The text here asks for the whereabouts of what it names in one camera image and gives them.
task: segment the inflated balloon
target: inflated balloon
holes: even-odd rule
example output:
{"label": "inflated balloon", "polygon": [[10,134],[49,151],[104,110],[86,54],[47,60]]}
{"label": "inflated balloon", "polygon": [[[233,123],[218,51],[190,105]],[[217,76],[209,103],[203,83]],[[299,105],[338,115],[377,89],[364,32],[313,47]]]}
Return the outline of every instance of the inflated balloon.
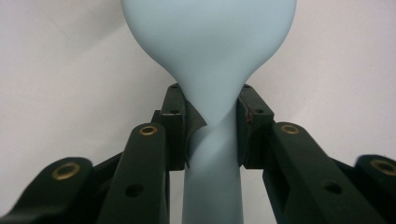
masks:
{"label": "inflated balloon", "polygon": [[122,0],[134,38],[207,126],[191,138],[183,223],[243,223],[236,99],[284,41],[295,0]]}

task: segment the black mechanical arm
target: black mechanical arm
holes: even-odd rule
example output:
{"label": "black mechanical arm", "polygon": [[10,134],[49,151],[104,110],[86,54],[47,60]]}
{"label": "black mechanical arm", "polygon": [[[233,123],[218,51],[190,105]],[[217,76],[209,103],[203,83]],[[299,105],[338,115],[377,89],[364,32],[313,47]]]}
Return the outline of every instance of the black mechanical arm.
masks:
{"label": "black mechanical arm", "polygon": [[[180,87],[168,88],[151,123],[134,128],[125,150],[94,167],[65,158],[46,167],[1,224],[169,223],[169,172],[184,170],[200,125]],[[249,85],[237,104],[238,162],[263,169],[277,223],[396,223],[396,161],[364,155],[354,167],[328,157],[309,133],[275,123]]]}

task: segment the screw hole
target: screw hole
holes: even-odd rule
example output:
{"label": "screw hole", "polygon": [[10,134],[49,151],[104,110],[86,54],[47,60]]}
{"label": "screw hole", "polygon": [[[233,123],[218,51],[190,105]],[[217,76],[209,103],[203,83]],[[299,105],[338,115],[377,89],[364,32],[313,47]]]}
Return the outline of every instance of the screw hole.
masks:
{"label": "screw hole", "polygon": [[56,180],[68,179],[78,173],[79,169],[80,167],[77,163],[70,161],[56,168],[52,172],[52,178]]}
{"label": "screw hole", "polygon": [[370,164],[385,175],[396,175],[396,165],[382,160],[372,160]]}
{"label": "screw hole", "polygon": [[158,131],[158,129],[151,125],[143,127],[139,130],[140,134],[143,134],[143,135],[152,135],[152,134],[156,133],[157,131]]}
{"label": "screw hole", "polygon": [[130,198],[135,198],[139,196],[143,192],[143,190],[144,190],[143,186],[139,184],[134,184],[126,188],[125,195]]}
{"label": "screw hole", "polygon": [[284,133],[291,133],[291,134],[296,134],[299,133],[300,131],[298,130],[298,128],[289,125],[289,124],[285,124],[282,125],[282,127],[280,127],[280,129],[284,132]]}
{"label": "screw hole", "polygon": [[333,181],[329,181],[329,180],[323,181],[322,187],[332,194],[340,195],[343,193],[343,189]]}

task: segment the white wall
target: white wall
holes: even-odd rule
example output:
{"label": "white wall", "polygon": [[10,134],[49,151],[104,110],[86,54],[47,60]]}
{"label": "white wall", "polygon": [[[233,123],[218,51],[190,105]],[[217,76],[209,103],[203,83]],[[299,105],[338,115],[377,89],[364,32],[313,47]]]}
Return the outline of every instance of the white wall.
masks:
{"label": "white wall", "polygon": [[[396,159],[395,23],[393,0],[299,1],[284,45],[248,83],[329,156]],[[136,44],[119,1],[0,0],[0,214],[53,161],[122,151],[174,82]],[[243,171],[243,191],[246,223],[275,223],[261,172]]]}

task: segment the brass insert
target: brass insert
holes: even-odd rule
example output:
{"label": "brass insert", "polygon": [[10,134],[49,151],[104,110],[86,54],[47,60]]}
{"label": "brass insert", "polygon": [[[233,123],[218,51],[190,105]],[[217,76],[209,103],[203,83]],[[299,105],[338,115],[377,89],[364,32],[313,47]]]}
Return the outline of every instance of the brass insert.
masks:
{"label": "brass insert", "polygon": [[142,135],[152,135],[156,132],[158,132],[158,129],[152,125],[143,127],[139,130],[140,134]]}
{"label": "brass insert", "polygon": [[289,124],[282,125],[282,127],[280,127],[280,130],[282,130],[284,133],[291,133],[291,134],[297,134],[300,132],[298,128]]}
{"label": "brass insert", "polygon": [[396,165],[382,160],[372,160],[370,164],[381,173],[385,175],[395,175],[396,176]]}
{"label": "brass insert", "polygon": [[52,172],[52,178],[56,180],[64,180],[72,177],[79,171],[79,165],[73,161],[67,162]]}

